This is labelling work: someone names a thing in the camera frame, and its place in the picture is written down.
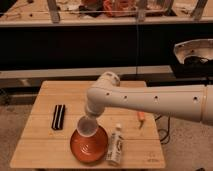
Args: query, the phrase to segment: clear cup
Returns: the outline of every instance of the clear cup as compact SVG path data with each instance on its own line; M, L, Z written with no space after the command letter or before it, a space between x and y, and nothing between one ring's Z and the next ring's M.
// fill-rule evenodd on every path
M83 137L91 137L97 132L98 127L96 118L83 116L78 121L77 131Z

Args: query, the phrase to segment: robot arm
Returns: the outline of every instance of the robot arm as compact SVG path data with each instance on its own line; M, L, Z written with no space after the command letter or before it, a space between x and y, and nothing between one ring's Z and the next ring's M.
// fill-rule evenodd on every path
M87 91L85 112L99 117L105 107L158 113L213 125L213 86L119 87L119 77L105 72Z

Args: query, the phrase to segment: wooden tabletop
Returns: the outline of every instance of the wooden tabletop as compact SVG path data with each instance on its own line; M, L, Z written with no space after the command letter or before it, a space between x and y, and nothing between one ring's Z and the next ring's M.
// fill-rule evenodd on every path
M108 136L116 123L122 124L123 155L121 165L113 167L103 160L96 165L80 163L70 150L70 138L78 119L84 115L86 91L92 81L45 81L33 105L10 166L12 168L164 168L165 161L152 114L139 129L136 111L106 108L98 118ZM123 81L122 86L144 86L141 81ZM64 128L51 129L56 104L65 104Z
M173 10L174 12L179 16L179 17L186 17L189 16L190 14L186 14L183 12L184 10L179 8L178 6L191 6L195 7L197 4L198 0L175 0L174 5L173 5ZM213 1L208 0L206 7L203 12L203 17L213 17Z
M135 18L134 17L121 17L121 18L113 18L113 17L107 17L105 14L101 14L97 18L89 17L88 15L79 15L79 13L76 12L69 12L65 11L65 5L68 2L72 5L80 5L81 0L56 0L57 5L61 8L61 11L59 11L60 19L63 24L70 23L70 24L77 24L81 25L83 23L86 23L88 25L94 24L125 24L125 23L132 23L135 24ZM189 18L189 14L185 14L182 12L182 9L178 8L176 4L188 4L195 7L197 0L174 0L173 10L177 14L177 17L171 17L170 19L168 17L147 17L145 20L146 22L180 22L181 18ZM205 7L204 17L213 17L213 1L209 0L207 2L207 5ZM18 0L2 17L0 17L0 25L4 24L1 23L4 22L14 22L14 24L19 21L21 23L29 23L29 22L35 22L37 24L42 23L49 23L51 24L51 17L49 13L49 8L47 5L46 0L34 0L33 3L28 4L26 0Z

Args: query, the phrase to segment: floor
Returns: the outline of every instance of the floor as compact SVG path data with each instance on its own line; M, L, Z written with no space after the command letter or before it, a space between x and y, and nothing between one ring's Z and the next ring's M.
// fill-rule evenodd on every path
M0 171L31 170L11 169L9 163L36 95L11 94L8 104L0 96ZM158 120L157 126L166 128L167 117ZM213 127L172 118L170 136L170 142L162 145L166 168L156 171L213 170Z

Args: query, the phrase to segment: white container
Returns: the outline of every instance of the white container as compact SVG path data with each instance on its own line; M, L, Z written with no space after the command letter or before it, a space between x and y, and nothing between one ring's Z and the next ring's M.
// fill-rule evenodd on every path
M121 124L116 125L116 130L112 133L109 142L106 160L110 165L120 165L122 155L122 137L121 137Z

